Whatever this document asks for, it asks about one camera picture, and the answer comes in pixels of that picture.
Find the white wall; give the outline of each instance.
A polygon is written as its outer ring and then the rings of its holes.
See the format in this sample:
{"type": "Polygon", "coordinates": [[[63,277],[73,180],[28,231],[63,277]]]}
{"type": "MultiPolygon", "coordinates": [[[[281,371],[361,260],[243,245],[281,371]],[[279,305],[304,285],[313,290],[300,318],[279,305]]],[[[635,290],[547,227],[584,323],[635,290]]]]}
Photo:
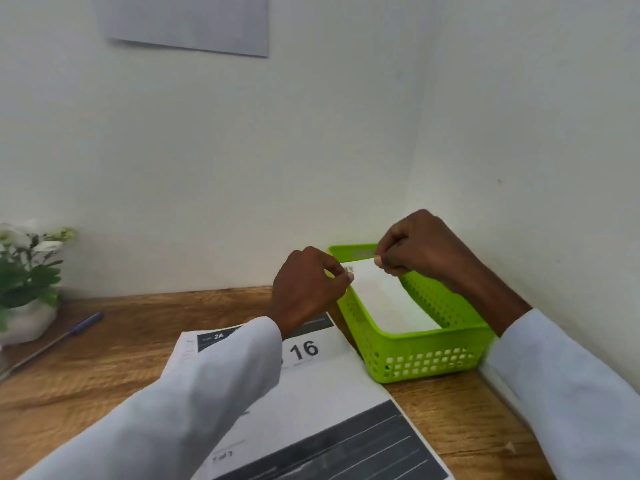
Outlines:
{"type": "Polygon", "coordinates": [[[402,212],[429,0],[269,0],[268,59],[115,43],[0,2],[0,221],[74,225],[83,296],[268,284],[402,212]]]}
{"type": "Polygon", "coordinates": [[[406,210],[640,387],[640,0],[444,0],[406,210]]]}

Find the plant pot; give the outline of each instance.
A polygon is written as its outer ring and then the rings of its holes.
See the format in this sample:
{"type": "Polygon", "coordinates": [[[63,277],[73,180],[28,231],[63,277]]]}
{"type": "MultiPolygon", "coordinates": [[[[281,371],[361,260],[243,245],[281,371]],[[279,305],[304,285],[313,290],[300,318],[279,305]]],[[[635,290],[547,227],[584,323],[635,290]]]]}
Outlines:
{"type": "Polygon", "coordinates": [[[11,314],[6,319],[7,330],[0,332],[0,346],[21,344],[39,338],[55,318],[55,307],[39,299],[11,308],[11,314]]]}

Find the wooden table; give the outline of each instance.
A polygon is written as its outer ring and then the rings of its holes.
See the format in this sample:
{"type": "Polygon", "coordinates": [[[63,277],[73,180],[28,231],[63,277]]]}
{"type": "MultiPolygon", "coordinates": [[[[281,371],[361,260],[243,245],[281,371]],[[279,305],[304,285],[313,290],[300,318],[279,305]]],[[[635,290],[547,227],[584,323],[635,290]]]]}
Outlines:
{"type": "MultiPolygon", "coordinates": [[[[73,301],[11,362],[92,313],[105,318],[0,385],[0,480],[26,471],[60,444],[160,377],[181,331],[221,328],[262,315],[270,288],[73,301]]],[[[352,341],[340,311],[330,313],[352,341]]],[[[458,480],[554,478],[533,434],[475,371],[389,385],[388,391],[458,480]],[[516,453],[505,445],[512,442],[516,453]]]]}

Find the hand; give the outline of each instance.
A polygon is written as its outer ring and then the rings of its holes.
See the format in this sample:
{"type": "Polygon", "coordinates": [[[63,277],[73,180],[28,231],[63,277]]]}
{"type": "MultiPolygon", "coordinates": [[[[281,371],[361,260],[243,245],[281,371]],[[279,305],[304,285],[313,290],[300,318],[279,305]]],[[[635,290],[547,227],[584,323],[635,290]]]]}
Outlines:
{"type": "Polygon", "coordinates": [[[394,276],[417,271],[453,289],[465,271],[482,266],[442,219],[424,209],[391,226],[378,243],[375,262],[394,276]]]}
{"type": "Polygon", "coordinates": [[[302,323],[325,312],[353,281],[338,260],[316,248],[293,251],[273,281],[268,316],[285,339],[302,323]],[[335,278],[330,278],[324,270],[335,278]]]}
{"type": "Polygon", "coordinates": [[[498,336],[531,309],[428,210],[392,225],[378,243],[374,260],[394,276],[417,271],[444,283],[464,296],[498,336]]]}

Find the left hand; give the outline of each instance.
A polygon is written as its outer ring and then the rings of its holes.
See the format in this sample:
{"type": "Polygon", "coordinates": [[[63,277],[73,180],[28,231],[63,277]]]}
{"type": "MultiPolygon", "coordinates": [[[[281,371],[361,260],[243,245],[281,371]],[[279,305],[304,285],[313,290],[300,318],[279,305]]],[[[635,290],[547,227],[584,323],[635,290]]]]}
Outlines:
{"type": "Polygon", "coordinates": [[[338,260],[316,248],[293,251],[273,281],[268,316],[285,339],[302,323],[325,312],[353,281],[338,260]],[[324,270],[335,276],[330,278],[324,270]]]}

